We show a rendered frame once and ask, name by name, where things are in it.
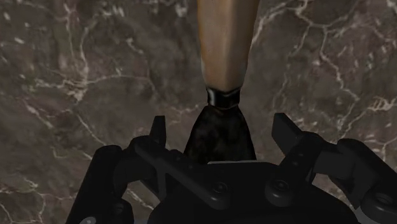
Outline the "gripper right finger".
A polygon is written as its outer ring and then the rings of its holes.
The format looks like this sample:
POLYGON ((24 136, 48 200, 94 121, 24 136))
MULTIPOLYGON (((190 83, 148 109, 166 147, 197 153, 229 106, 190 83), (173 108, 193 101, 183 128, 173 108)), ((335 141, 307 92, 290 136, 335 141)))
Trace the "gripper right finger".
POLYGON ((272 138, 285 157, 267 181, 265 196, 291 206, 316 174, 327 175, 355 209, 378 224, 397 224, 397 172, 356 139, 336 144, 300 130, 284 113, 274 115, 272 138))

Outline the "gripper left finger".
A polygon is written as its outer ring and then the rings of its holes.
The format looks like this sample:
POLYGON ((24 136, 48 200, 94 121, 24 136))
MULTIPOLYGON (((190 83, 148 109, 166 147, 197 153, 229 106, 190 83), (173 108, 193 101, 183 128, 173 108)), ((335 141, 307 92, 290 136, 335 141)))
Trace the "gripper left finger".
POLYGON ((66 224, 134 224, 132 206, 122 198, 127 185, 143 181, 164 200, 169 192, 168 176, 209 207, 229 208, 231 194, 226 182, 180 151, 166 149, 165 142, 165 117, 156 116, 150 133, 133 138, 128 148, 98 148, 66 224))

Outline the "wooden handled black brush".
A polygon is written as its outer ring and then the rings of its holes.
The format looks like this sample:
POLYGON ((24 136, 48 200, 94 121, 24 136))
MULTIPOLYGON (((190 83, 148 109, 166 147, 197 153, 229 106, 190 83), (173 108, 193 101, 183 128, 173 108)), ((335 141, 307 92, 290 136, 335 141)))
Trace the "wooden handled black brush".
POLYGON ((239 103, 259 3, 260 0, 197 0, 207 105, 195 121, 184 150, 197 163, 256 158, 239 103))

